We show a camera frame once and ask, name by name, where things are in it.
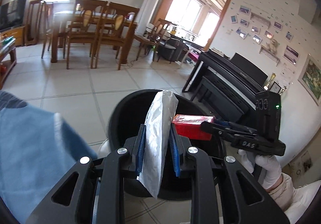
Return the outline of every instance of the green painting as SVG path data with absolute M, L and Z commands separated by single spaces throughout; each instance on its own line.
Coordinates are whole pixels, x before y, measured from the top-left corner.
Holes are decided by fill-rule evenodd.
M 308 56 L 299 81 L 319 105 L 321 101 L 321 68 L 310 55 Z

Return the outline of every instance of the black bucket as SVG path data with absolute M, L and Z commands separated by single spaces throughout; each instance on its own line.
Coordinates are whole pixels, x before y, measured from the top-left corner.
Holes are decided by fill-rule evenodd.
M 112 150 L 125 144 L 126 139 L 136 136 L 155 95 L 161 90 L 145 89 L 129 94 L 122 99 L 113 111 L 108 128 L 108 136 Z M 201 116 L 206 113 L 195 103 L 175 95 L 178 99 L 176 114 Z M 210 141 L 190 140 L 192 145 L 204 150 L 208 155 L 223 158 L 226 156 L 224 142 L 220 138 Z M 125 179 L 124 189 L 137 197 L 151 197 L 146 188 L 137 180 Z M 166 200 L 188 200 L 192 198 L 191 180 L 179 179 L 174 174 L 170 146 L 168 146 L 162 183 L 158 197 Z

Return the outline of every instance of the metal bolt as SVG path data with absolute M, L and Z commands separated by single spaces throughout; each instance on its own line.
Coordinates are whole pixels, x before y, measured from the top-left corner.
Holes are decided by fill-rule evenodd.
M 229 163 L 234 163 L 235 162 L 235 158 L 233 156 L 226 156 L 225 160 Z
M 189 153 L 197 153 L 198 152 L 198 149 L 196 148 L 196 147 L 190 147 L 190 148 L 188 148 L 188 152 Z
M 119 148 L 117 150 L 118 154 L 125 154 L 127 152 L 127 149 L 126 148 Z
M 89 157 L 85 156 L 80 159 L 81 164 L 86 164 L 90 161 Z

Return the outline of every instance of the white plastic package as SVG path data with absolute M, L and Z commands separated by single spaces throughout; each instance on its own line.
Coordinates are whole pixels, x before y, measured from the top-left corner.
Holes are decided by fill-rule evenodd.
M 157 198 L 165 155 L 178 100 L 171 91 L 158 92 L 146 116 L 146 144 L 142 172 L 137 179 Z

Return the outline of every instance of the dining table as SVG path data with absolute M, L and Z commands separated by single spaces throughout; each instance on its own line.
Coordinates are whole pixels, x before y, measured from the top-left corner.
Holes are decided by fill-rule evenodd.
M 80 11 L 76 11 L 75 17 L 80 16 Z M 97 24 L 101 14 L 95 13 L 94 22 Z M 59 33 L 66 31 L 66 24 L 68 21 L 72 21 L 74 15 L 72 10 L 65 10 L 56 12 L 53 16 L 53 24 L 52 24 L 52 44 L 51 44 L 51 63 L 57 63 L 57 52 L 58 48 L 63 47 L 63 38 L 59 37 Z M 106 24 L 108 24 L 108 20 L 112 20 L 112 15 L 103 15 L 103 18 L 107 18 Z M 130 18 L 126 21 L 125 26 L 129 27 L 131 24 Z M 134 40 L 134 34 L 136 31 L 138 23 L 133 22 L 132 26 L 129 28 L 126 34 L 125 43 L 120 51 L 120 58 L 118 64 L 118 70 L 120 70 L 121 64 L 127 64 L 127 57 L 132 46 Z

